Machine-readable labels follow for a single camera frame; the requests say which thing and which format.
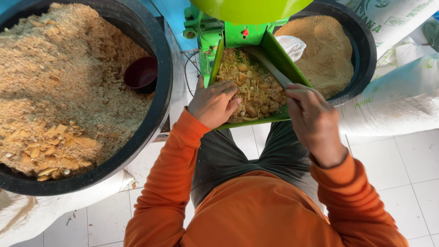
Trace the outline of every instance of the crushed crackers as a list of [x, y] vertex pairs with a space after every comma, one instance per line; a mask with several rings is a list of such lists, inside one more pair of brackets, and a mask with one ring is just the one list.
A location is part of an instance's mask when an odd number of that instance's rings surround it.
[[242, 50], [224, 50], [216, 81], [224, 80], [236, 83], [238, 91], [234, 97], [242, 99], [227, 123], [268, 118], [286, 103], [285, 93], [276, 80], [258, 64], [251, 64], [249, 55]]
[[52, 4], [0, 33], [0, 163], [38, 181], [89, 171], [113, 156], [152, 95], [122, 82], [148, 53], [89, 6]]

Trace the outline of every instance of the black plastic tub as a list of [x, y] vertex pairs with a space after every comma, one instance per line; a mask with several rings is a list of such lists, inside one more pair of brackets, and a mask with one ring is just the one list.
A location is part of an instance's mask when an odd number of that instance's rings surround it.
[[0, 15], [0, 30], [18, 23], [19, 18], [41, 15], [50, 4], [79, 3], [95, 9], [101, 17], [121, 29], [158, 60], [158, 79], [151, 107], [133, 137], [110, 159], [82, 175], [39, 182], [0, 164], [0, 188], [29, 196], [53, 196], [97, 184], [129, 164], [160, 132], [169, 114], [172, 91], [172, 57], [164, 32], [154, 16], [137, 0], [23, 0]]
[[372, 33], [364, 21], [346, 6], [333, 0], [316, 0], [290, 17], [290, 21], [307, 16], [327, 15], [335, 18], [342, 26], [352, 45], [351, 62], [354, 75], [349, 85], [328, 99], [333, 106], [351, 100], [366, 88], [372, 79], [377, 64], [377, 49]]

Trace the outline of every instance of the breadcrumb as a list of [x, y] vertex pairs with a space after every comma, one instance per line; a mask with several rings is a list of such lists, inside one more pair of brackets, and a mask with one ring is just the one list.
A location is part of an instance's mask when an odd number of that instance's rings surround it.
[[153, 95], [125, 87], [148, 53], [89, 6], [52, 4], [0, 33], [0, 163], [39, 181], [86, 172], [131, 138]]

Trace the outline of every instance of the green funnel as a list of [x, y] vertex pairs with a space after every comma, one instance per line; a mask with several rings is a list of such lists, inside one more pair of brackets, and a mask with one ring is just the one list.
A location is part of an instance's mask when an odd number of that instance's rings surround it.
[[190, 0], [202, 12], [232, 24], [262, 24], [290, 17], [312, 0]]

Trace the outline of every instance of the white tile floor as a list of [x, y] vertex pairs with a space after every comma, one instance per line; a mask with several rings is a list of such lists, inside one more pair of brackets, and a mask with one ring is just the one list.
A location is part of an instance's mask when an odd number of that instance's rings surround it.
[[[198, 73], [189, 64], [189, 87], [193, 89]], [[264, 148], [270, 124], [231, 131], [247, 158], [257, 159]], [[439, 247], [439, 130], [395, 137], [341, 135], [341, 140], [353, 156], [364, 163], [369, 181], [377, 188], [386, 210], [395, 218], [410, 246]], [[67, 213], [36, 238], [14, 247], [59, 247], [60, 243], [75, 247], [122, 247], [133, 206], [163, 145], [163, 142], [150, 144], [126, 167], [137, 182], [128, 186], [129, 190]], [[190, 203], [184, 227], [193, 215]]]

